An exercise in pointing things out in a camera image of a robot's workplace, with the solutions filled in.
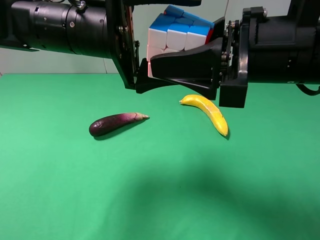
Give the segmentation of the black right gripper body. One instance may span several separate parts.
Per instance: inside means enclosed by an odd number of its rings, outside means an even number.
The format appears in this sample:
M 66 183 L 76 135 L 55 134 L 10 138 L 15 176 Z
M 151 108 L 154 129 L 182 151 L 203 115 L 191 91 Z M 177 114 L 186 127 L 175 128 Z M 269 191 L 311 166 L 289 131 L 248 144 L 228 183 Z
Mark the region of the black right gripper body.
M 250 24 L 267 16 L 262 7 L 244 8 L 242 19 L 229 21 L 226 25 L 227 44 L 223 47 L 221 63 L 226 64 L 219 82 L 219 106 L 228 108 L 244 108 L 248 90 L 248 60 Z

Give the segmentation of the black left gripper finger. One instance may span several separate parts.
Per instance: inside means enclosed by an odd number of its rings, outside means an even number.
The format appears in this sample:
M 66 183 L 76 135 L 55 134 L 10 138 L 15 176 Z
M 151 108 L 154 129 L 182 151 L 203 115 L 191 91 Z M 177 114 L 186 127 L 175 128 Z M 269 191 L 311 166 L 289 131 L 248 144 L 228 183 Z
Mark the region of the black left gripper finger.
M 200 6 L 201 0 L 125 0 L 124 4 L 128 6 L 138 6 L 138 5 L 155 5 L 155 4 L 167 4 L 167 5 L 177 5 L 186 7 L 196 7 Z
M 152 78 L 148 76 L 149 65 L 146 58 L 143 58 L 137 71 L 136 81 L 135 81 L 135 91 L 137 94 L 143 94 L 148 91 L 167 87 L 175 86 L 177 83 L 171 83 L 162 79 Z

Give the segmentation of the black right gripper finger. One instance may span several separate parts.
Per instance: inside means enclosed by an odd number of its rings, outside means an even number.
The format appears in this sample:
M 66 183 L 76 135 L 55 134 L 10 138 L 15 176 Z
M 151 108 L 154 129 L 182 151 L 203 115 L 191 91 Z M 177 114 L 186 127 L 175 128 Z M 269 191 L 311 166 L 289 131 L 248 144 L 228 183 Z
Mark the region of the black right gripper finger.
M 206 37 L 205 44 L 212 42 L 217 38 L 221 38 L 225 31 L 225 17 L 221 17 L 213 22 L 213 27 L 210 28 Z
M 215 100 L 222 63 L 223 39 L 186 51 L 156 55 L 151 58 L 155 78 L 189 88 L 209 100 Z

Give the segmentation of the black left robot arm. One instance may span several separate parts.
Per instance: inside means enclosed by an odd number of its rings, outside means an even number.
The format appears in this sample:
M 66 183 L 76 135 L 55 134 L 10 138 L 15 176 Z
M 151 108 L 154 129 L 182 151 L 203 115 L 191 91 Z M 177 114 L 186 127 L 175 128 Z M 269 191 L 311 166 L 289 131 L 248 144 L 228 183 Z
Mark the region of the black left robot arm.
M 141 93 L 132 8 L 146 0 L 3 0 L 0 46 L 111 59 L 127 89 Z

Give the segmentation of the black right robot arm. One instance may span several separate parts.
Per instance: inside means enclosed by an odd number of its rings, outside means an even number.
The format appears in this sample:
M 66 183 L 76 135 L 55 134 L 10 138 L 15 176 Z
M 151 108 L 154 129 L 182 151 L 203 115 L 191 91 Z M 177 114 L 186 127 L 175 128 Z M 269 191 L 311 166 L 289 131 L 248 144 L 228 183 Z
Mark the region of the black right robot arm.
M 243 108 L 249 83 L 289 83 L 316 96 L 308 85 L 320 82 L 319 17 L 317 0 L 293 0 L 283 16 L 245 8 L 241 20 L 216 20 L 209 43 L 152 57 L 152 75 L 221 107 Z

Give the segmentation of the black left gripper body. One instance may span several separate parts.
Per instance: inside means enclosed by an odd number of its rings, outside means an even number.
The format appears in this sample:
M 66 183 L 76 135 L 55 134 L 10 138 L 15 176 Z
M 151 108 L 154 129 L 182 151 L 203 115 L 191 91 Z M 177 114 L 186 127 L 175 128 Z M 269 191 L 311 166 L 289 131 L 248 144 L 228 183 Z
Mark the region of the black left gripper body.
M 134 90 L 140 67 L 139 46 L 135 41 L 133 11 L 124 0 L 105 2 L 107 36 L 111 59 L 126 89 Z

